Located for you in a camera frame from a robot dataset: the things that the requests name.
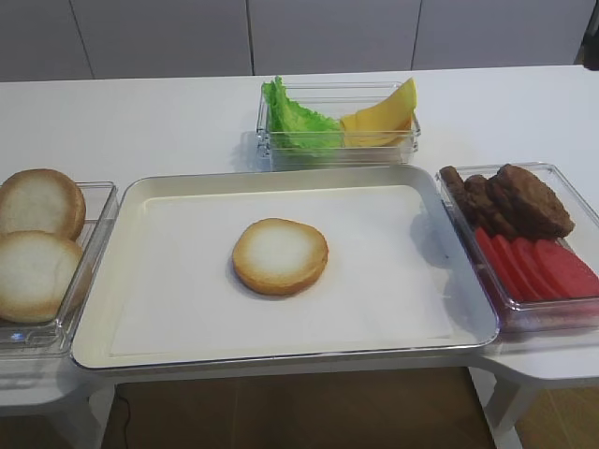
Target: hamburger bun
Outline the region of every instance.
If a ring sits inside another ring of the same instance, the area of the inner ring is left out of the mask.
[[[0,237],[0,318],[15,323],[50,321],[63,302],[81,254],[77,243],[42,231]],[[72,307],[83,299],[91,270],[83,276]]]
[[[255,292],[292,295],[318,280],[328,257],[327,241],[315,228],[268,218],[243,232],[233,250],[233,268]]]
[[[35,230],[75,240],[84,223],[83,194],[59,171],[21,171],[0,187],[0,234]]]

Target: tomato slice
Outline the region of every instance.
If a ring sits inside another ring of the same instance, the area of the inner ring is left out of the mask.
[[[558,291],[553,288],[543,277],[541,269],[539,268],[533,255],[534,243],[530,240],[526,240],[522,237],[518,237],[512,241],[512,252],[516,258],[522,273],[533,286],[533,289],[538,292],[543,299],[559,299],[563,295],[560,295]]]
[[[490,237],[487,235],[482,227],[478,227],[475,231],[475,238],[480,250],[483,252],[487,260],[489,261],[492,268],[495,270],[497,277],[504,285],[507,293],[509,293],[516,301],[522,301],[522,293],[516,287],[516,284],[512,280],[509,272],[504,266],[501,258],[493,248]]]
[[[528,279],[526,279],[526,276],[516,262],[516,258],[512,253],[512,247],[510,246],[509,241],[507,241],[504,236],[498,234],[491,239],[491,242],[493,244],[493,248],[495,248],[495,251],[499,255],[499,258],[503,261],[509,276],[514,281],[514,284],[518,290],[522,293],[522,299],[525,301],[542,300],[543,298],[541,295],[534,290],[533,286],[530,282],[528,282]]]
[[[555,241],[538,240],[533,256],[541,272],[564,297],[599,296],[599,278],[574,253]]]

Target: white cabinet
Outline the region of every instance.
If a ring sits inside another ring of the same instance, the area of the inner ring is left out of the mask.
[[[0,80],[92,77],[68,0],[0,1]]]
[[[248,0],[257,75],[409,70],[420,0]]]
[[[96,78],[251,75],[244,0],[72,0]]]
[[[595,0],[422,0],[413,69],[567,65]]]

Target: clear glass container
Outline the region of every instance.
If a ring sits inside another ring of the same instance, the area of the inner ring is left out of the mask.
[[[289,98],[302,106],[340,120],[344,115],[369,108],[388,98],[401,86],[401,82],[381,83],[314,83],[290,84],[286,86]],[[305,168],[389,166],[409,164],[417,151],[420,124],[416,115],[412,118],[412,128],[405,131],[388,130],[382,132],[303,132],[286,133],[293,139],[301,139],[306,148],[280,147],[278,135],[269,129],[269,105],[260,96],[258,121],[256,125],[258,155],[270,163],[273,171],[298,170]],[[356,139],[378,138],[390,143],[377,147],[345,146],[345,142]],[[312,142],[338,142],[334,148],[319,148]]]
[[[561,200],[575,223],[574,231],[558,242],[573,251],[595,273],[599,273],[599,217],[565,176],[550,164],[514,164],[524,167],[548,185]],[[459,167],[463,179],[483,175],[487,179],[501,166]],[[440,175],[436,176],[446,210],[471,257],[479,281],[485,287],[501,322],[503,332],[599,326],[599,297],[518,302],[508,293],[475,240],[467,223]]]
[[[85,300],[74,310],[71,301],[82,282],[89,282],[108,241],[118,213],[116,187],[111,182],[78,183],[85,198],[85,225],[77,243],[83,256],[56,316],[46,323],[16,324],[0,320],[0,358],[56,356],[68,351]]]

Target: yellow cheese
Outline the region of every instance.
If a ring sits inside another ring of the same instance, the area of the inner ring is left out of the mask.
[[[345,147],[382,147],[395,144],[396,140],[401,142],[402,137],[390,131],[409,130],[415,109],[416,85],[413,79],[409,79],[379,104],[341,118],[347,134]],[[388,134],[377,134],[386,131]]]

